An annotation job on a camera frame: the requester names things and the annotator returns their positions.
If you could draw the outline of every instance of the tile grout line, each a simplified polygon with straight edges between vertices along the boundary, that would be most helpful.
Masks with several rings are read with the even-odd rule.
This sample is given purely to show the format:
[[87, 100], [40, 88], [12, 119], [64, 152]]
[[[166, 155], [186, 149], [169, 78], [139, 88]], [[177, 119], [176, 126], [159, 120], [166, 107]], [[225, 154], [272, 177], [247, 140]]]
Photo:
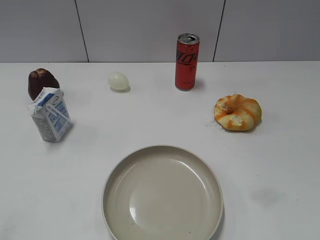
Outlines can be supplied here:
[[81, 35], [82, 35], [84, 50], [85, 50], [85, 54], [86, 54], [86, 59], [87, 59], [88, 63], [90, 63], [90, 61], [89, 61], [89, 56], [88, 56], [88, 51], [87, 51], [87, 45], [86, 45], [85, 36], [84, 36], [84, 31], [82, 30], [82, 25], [81, 25], [81, 20], [80, 20], [80, 15], [79, 15], [79, 10], [78, 10], [77, 0], [74, 0], [74, 4], [75, 4], [76, 13], [77, 13], [77, 15], [78, 15], [79, 24], [80, 24]]
[[213, 53], [212, 62], [215, 61], [215, 57], [216, 57], [217, 46], [218, 46], [218, 41], [219, 41], [219, 36], [220, 36], [220, 30], [221, 30], [221, 24], [222, 24], [222, 20], [223, 20], [224, 13], [225, 13], [225, 6], [226, 6], [226, 0], [223, 1], [222, 13], [221, 13], [221, 18], [220, 18], [220, 23], [219, 23], [218, 34], [217, 34], [217, 36], [216, 36], [216, 41], [215, 41], [215, 47], [214, 47], [214, 53]]

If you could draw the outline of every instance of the can lid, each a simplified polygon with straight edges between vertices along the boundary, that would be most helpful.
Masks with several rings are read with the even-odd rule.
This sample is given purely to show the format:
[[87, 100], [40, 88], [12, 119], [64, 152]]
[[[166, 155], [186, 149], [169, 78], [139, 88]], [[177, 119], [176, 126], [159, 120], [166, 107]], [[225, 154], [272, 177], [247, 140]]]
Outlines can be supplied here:
[[193, 45], [200, 42], [200, 38], [192, 33], [184, 33], [178, 36], [178, 41], [182, 44]]

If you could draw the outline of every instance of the milk carton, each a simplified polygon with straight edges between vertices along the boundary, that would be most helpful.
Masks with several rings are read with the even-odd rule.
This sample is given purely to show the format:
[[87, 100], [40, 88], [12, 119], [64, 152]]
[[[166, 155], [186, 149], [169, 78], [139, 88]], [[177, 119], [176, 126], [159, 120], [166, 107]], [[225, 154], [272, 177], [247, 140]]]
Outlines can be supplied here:
[[59, 142], [73, 125], [59, 88], [44, 87], [27, 107], [44, 141]]

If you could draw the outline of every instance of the red soda can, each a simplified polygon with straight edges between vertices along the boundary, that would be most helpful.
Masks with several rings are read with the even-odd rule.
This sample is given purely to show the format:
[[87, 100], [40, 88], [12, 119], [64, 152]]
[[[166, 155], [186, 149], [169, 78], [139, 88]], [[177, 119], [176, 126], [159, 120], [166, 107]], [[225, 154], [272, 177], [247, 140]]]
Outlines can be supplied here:
[[178, 36], [175, 57], [175, 86], [179, 90], [192, 89], [196, 83], [200, 39], [192, 33]]

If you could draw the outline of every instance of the beige plate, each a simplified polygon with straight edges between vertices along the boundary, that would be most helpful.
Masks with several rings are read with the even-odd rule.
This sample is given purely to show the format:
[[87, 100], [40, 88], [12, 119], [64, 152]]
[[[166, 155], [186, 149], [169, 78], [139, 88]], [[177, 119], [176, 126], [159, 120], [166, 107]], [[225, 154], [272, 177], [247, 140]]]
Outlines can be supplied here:
[[116, 240], [209, 240], [222, 217], [223, 197], [216, 176], [198, 156], [150, 146], [115, 167], [102, 210]]

